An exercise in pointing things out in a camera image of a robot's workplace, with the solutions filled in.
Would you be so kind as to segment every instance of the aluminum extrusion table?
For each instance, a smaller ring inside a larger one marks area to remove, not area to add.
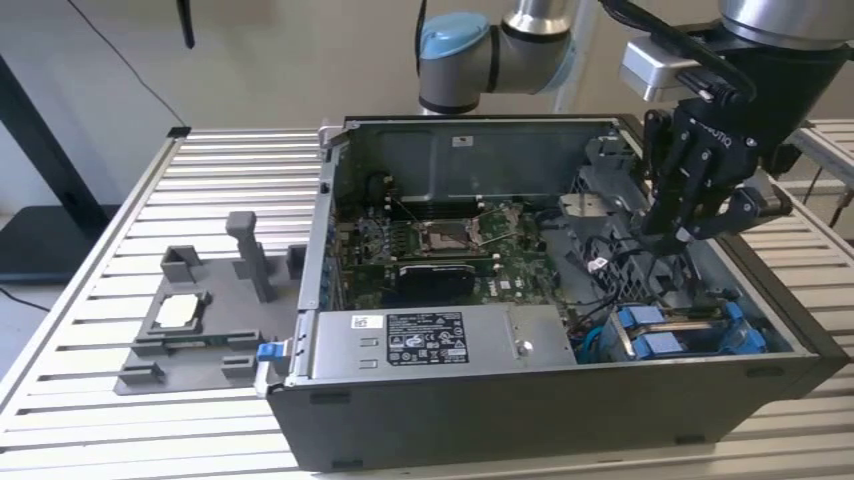
[[[160,282],[164,248],[194,244],[203,257],[235,256],[225,219],[246,208],[258,213],[269,253],[306,242],[317,154],[313,130],[194,130],[170,139],[0,384],[3,479],[315,478],[297,467],[251,389],[120,397],[112,388]],[[854,355],[854,251],[800,205],[745,239]],[[808,398],[766,406],[714,446],[330,478],[405,472],[410,479],[854,478],[854,365]]]

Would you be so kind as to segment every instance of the barcode sticker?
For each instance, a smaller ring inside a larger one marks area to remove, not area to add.
[[[383,315],[354,315],[353,328],[383,328]]]

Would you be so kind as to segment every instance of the cable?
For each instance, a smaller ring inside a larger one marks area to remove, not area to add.
[[[656,270],[656,264],[664,261],[661,255],[656,255],[653,257],[653,261],[650,262],[650,269],[646,271],[646,275],[644,277],[644,287],[646,288],[648,292],[650,292],[650,295],[653,295],[653,297],[656,298],[656,300],[658,300],[658,303],[661,303],[664,308],[672,308],[670,303],[668,302],[668,300],[665,300],[664,294],[666,293],[666,290],[664,292],[657,292],[653,289],[653,285],[650,284],[650,278],[653,277],[653,271]],[[673,267],[670,268],[670,275],[674,276],[673,273]]]
[[[593,342],[597,340],[597,337],[602,334],[602,327],[595,327],[587,332],[585,336],[585,342],[582,343],[582,349],[578,355],[578,363],[590,363],[590,347],[593,346]]]
[[[122,59],[122,61],[124,62],[124,64],[127,65],[128,69],[131,70],[131,72],[134,73],[134,76],[136,77],[136,80],[139,81],[140,85],[143,86],[143,88],[146,88],[146,90],[148,90],[148,93],[151,93],[151,95],[158,99],[158,101],[160,102],[160,104],[166,107],[166,109],[170,111],[170,113],[172,114],[172,116],[175,117],[175,120],[178,120],[178,123],[181,123],[182,127],[187,126],[187,123],[185,123],[185,120],[182,119],[182,117],[178,115],[178,113],[175,113],[175,110],[172,109],[172,107],[170,106],[170,104],[166,102],[166,100],[163,100],[163,98],[160,97],[160,95],[158,95],[158,92],[154,91],[154,89],[148,86],[148,84],[146,83],[146,80],[143,80],[142,75],[139,74],[139,72],[136,71],[136,69],[134,68],[134,65],[131,65],[131,62],[128,62],[128,59],[124,58],[124,55],[122,55],[122,52],[119,51],[119,49],[116,48],[116,46],[112,44],[112,42],[107,39],[107,37],[104,36],[104,34],[100,32],[100,30],[98,29],[98,27],[95,26],[95,24],[92,23],[92,21],[90,20],[90,17],[86,16],[86,13],[83,13],[83,10],[80,10],[80,7],[78,7],[78,5],[75,4],[74,0],[66,0],[68,2],[68,4],[71,5],[71,7],[78,11],[78,14],[80,15],[80,18],[83,18],[83,20],[86,21],[86,23],[90,25],[90,28],[92,29],[92,31],[98,34],[99,37],[102,37],[102,40],[104,41],[104,43],[110,46],[110,48],[112,49],[112,51],[116,53],[116,55],[119,56],[119,58]]]
[[[818,183],[818,177],[822,176],[824,171],[825,171],[825,167],[818,167],[818,171],[816,172],[816,176],[813,177],[813,182],[810,183],[810,187],[806,189],[806,193],[804,194],[804,200],[801,200],[801,203],[804,203],[804,205],[806,205],[806,202],[810,201],[810,197],[813,196],[813,189],[816,188],[816,184]]]
[[[718,75],[744,95],[746,102],[757,98],[757,85],[736,66],[722,59],[692,36],[669,25],[656,15],[628,0],[599,0],[606,12],[618,22],[648,31],[669,45],[681,50],[681,55],[696,60],[712,73]]]
[[[422,73],[422,33],[425,32],[425,18],[427,17],[427,0],[422,0],[415,21],[415,73]]]
[[[12,295],[8,290],[3,287],[0,287],[0,293],[3,293],[7,297],[10,297],[10,300],[12,300],[14,302],[20,303],[22,305],[27,305],[28,307],[32,307],[38,310],[42,310],[43,312],[50,312],[51,309],[47,307],[43,307],[42,305],[38,305],[32,302],[28,302],[27,300],[22,300],[20,298],[18,298],[15,295]]]
[[[845,207],[837,207],[837,209],[833,212],[833,218],[830,219],[830,223],[828,224],[828,226],[830,228],[836,228],[837,227],[837,223],[840,223],[840,217],[842,216],[842,211],[845,210]]]

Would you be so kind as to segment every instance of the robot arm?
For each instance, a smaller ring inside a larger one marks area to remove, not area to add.
[[[680,100],[673,113],[645,118],[654,190],[638,232],[652,250],[674,254],[692,239],[790,213],[789,197],[757,170],[773,170],[781,144],[852,59],[854,2],[720,0],[721,20],[682,27],[629,0],[599,3],[649,33],[629,43],[624,80],[648,101]],[[501,26],[473,13],[423,25],[425,113],[467,113],[482,93],[539,93],[563,83],[574,60],[566,4],[518,0]]]
[[[673,114],[645,118],[654,201],[641,234],[666,255],[692,238],[738,233],[792,211],[757,169],[852,58],[854,4],[721,0],[721,21],[674,28],[625,0],[601,3],[650,32],[629,44],[624,80],[648,101],[681,100]]]

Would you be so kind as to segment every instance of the blue latch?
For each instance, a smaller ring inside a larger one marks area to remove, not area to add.
[[[259,362],[275,362],[285,358],[285,345],[282,343],[262,343],[258,346],[257,358]]]

